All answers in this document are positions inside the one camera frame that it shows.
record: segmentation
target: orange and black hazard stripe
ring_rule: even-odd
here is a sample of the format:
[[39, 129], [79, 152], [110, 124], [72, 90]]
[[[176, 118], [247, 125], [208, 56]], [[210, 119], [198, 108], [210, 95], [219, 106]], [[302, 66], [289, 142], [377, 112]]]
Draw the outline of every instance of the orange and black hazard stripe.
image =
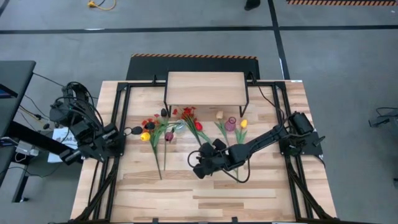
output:
[[289, 0], [287, 4], [312, 6], [396, 6], [395, 0], [389, 1], [317, 1], [317, 0]]
[[186, 55], [186, 54], [133, 54], [131, 57], [180, 57], [180, 58], [239, 58], [239, 59], [255, 59], [255, 56], [238, 56], [238, 55]]

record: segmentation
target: yellow tulip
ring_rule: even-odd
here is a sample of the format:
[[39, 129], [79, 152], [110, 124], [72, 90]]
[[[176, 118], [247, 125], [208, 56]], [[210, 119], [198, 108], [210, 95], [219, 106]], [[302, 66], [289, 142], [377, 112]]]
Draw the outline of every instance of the yellow tulip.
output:
[[246, 128], [248, 126], [248, 121], [246, 120], [246, 119], [244, 119], [242, 122], [241, 122], [241, 127], [242, 128]]
[[223, 119], [223, 115], [224, 115], [223, 111], [218, 111], [217, 114], [216, 114], [216, 118], [217, 119]]
[[142, 133], [141, 134], [141, 141], [149, 141], [150, 140], [150, 134], [149, 133]]

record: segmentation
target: wood plank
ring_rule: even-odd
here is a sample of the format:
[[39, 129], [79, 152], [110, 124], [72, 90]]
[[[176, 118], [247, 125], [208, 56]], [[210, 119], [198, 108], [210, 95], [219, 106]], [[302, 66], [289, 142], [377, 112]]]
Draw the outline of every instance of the wood plank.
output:
[[169, 72], [166, 102], [168, 105], [245, 105], [244, 73]]
[[[103, 82], [97, 109], [104, 122], [111, 119], [117, 82]], [[303, 111], [312, 122], [304, 85], [286, 82], [292, 111]], [[264, 95], [273, 101], [271, 88], [261, 87]], [[140, 125], [143, 119], [153, 118], [163, 107], [164, 88], [133, 88], [129, 100], [126, 126]], [[244, 115], [248, 119], [246, 141], [270, 130], [277, 124], [276, 112], [260, 94], [258, 87], [249, 87], [250, 104]], [[198, 106], [195, 114], [211, 138], [223, 136], [214, 125], [215, 114], [224, 111], [224, 117], [239, 117], [239, 108], [231, 106]], [[235, 144], [234, 133], [228, 133], [230, 144]], [[222, 172], [200, 180], [187, 165], [189, 152], [198, 149], [195, 138], [187, 130], [175, 133], [175, 139], [167, 144], [164, 161], [164, 141], [160, 140], [158, 158], [163, 180], [155, 163], [152, 149], [139, 136], [127, 137], [125, 154], [121, 158], [112, 222], [151, 222], [158, 217], [161, 222], [230, 222], [237, 216], [242, 222], [294, 221], [294, 212], [287, 181], [284, 158], [278, 144], [273, 144], [251, 158], [251, 178], [245, 184], [237, 184]], [[335, 216], [328, 180], [324, 166], [313, 156], [302, 156], [308, 189], [318, 203], [330, 215]], [[96, 161], [85, 160], [80, 176], [71, 218], [77, 217], [87, 205], [88, 192]], [[94, 193], [98, 186], [101, 164], [97, 173]], [[245, 179], [248, 167], [239, 168], [239, 178]], [[297, 189], [302, 215], [305, 216], [303, 199]], [[105, 195], [101, 206], [104, 215]]]

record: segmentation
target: white paper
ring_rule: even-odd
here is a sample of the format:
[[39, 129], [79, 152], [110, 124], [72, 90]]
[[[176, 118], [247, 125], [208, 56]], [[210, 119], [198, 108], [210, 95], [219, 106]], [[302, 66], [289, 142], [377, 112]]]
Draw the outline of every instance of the white paper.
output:
[[[68, 128], [57, 128], [54, 129], [54, 132], [52, 134], [52, 139], [60, 142], [64, 137], [68, 134]], [[77, 142], [75, 137], [73, 136], [72, 132], [69, 132], [68, 137], [62, 142], [62, 144], [72, 148], [72, 149], [77, 149]], [[56, 155], [56, 154], [49, 154], [49, 159], [47, 160], [49, 163], [56, 163], [56, 162], [62, 162], [61, 158]]]

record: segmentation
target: black shoe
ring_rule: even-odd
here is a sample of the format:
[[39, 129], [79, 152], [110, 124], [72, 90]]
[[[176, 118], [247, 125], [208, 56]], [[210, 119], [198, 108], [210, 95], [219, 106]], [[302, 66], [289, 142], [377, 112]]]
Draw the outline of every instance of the black shoe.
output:
[[260, 0], [248, 0], [248, 1], [246, 1], [244, 10], [249, 11], [251, 9], [255, 9], [260, 6], [260, 3], [261, 3]]

